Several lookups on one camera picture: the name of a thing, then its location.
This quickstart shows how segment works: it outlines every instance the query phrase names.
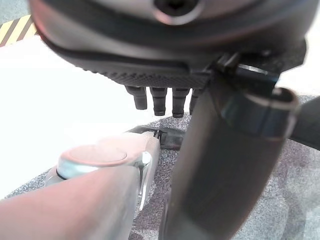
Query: gray carpet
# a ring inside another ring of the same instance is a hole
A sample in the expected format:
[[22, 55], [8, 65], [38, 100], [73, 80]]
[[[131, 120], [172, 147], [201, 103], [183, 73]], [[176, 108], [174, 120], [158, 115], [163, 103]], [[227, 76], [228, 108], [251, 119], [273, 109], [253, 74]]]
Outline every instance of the gray carpet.
[[[310, 97], [301, 97], [304, 102]], [[190, 116], [153, 122], [154, 127], [186, 130]], [[162, 150], [154, 183], [144, 209], [137, 211], [129, 240], [158, 240], [166, 192], [177, 151]], [[45, 173], [8, 197], [44, 185]], [[249, 218], [233, 240], [320, 239], [320, 151], [288, 140], [277, 167]]]
[[28, 14], [27, 0], [0, 0], [0, 25]]

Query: black tube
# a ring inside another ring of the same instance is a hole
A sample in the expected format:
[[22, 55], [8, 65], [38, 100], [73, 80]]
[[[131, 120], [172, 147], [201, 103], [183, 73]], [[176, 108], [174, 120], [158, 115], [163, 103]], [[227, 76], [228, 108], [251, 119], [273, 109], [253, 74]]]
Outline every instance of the black tube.
[[159, 239], [230, 239], [264, 190], [298, 105], [286, 89], [267, 99], [211, 83], [182, 143]]

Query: metal lever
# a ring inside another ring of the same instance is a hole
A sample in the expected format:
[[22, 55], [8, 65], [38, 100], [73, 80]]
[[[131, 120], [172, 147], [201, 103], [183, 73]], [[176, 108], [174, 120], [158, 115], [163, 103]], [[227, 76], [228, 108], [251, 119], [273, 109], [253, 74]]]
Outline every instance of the metal lever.
[[152, 134], [123, 133], [64, 152], [56, 167], [50, 170], [46, 186], [73, 179], [102, 168], [133, 166], [139, 172], [140, 209], [146, 202], [154, 178], [160, 142]]

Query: silver metal part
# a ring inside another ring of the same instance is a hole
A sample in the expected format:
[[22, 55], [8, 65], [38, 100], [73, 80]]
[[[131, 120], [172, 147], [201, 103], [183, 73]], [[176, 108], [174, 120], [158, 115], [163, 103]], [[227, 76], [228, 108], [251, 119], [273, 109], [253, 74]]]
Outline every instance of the silver metal part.
[[182, 16], [170, 16], [158, 9], [156, 6], [153, 6], [153, 15], [159, 22], [163, 24], [178, 26], [190, 23], [197, 19], [197, 17], [199, 17], [199, 15], [203, 12], [204, 8], [205, 1], [200, 0], [195, 8], [187, 14]]
[[79, 146], [64, 152], [57, 166], [47, 174], [45, 185], [50, 186], [101, 168], [133, 166], [140, 173], [138, 187], [142, 210], [154, 179], [159, 154], [160, 142], [153, 132], [126, 132], [103, 139], [96, 145]]
[[0, 239], [127, 240], [139, 184], [136, 167], [106, 167], [4, 199]]

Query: yellow and black hazard stripe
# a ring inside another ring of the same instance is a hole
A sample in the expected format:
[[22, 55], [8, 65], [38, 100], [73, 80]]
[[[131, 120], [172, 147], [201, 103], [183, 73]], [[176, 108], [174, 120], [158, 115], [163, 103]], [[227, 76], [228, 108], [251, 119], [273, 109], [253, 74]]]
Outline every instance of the yellow and black hazard stripe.
[[0, 47], [30, 38], [34, 35], [37, 35], [37, 30], [31, 15], [8, 21], [0, 25]]

